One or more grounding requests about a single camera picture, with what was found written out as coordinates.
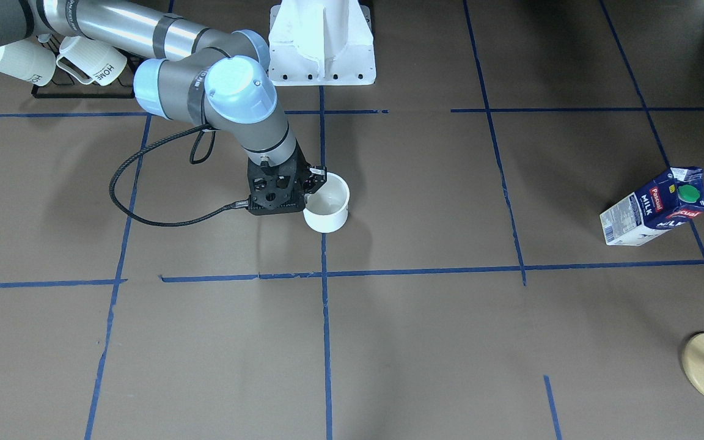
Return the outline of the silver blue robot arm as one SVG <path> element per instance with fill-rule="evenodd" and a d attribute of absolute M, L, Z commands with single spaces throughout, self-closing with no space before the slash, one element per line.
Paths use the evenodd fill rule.
<path fill-rule="evenodd" d="M 34 43 L 44 34 L 62 37 L 61 54 L 90 44 L 89 63 L 76 62 L 86 83 L 111 83 L 129 55 L 139 56 L 133 92 L 141 108 L 192 124 L 143 148 L 114 172 L 110 198 L 130 218 L 136 214 L 116 195 L 120 176 L 146 153 L 190 134 L 226 131 L 246 151 L 251 193 L 221 211 L 304 211 L 309 196 L 326 183 L 325 167 L 306 161 L 279 103 L 268 77 L 270 50 L 260 34 L 228 34 L 127 1 L 0 1 L 0 72 L 33 86 L 50 83 L 59 56 Z"/>

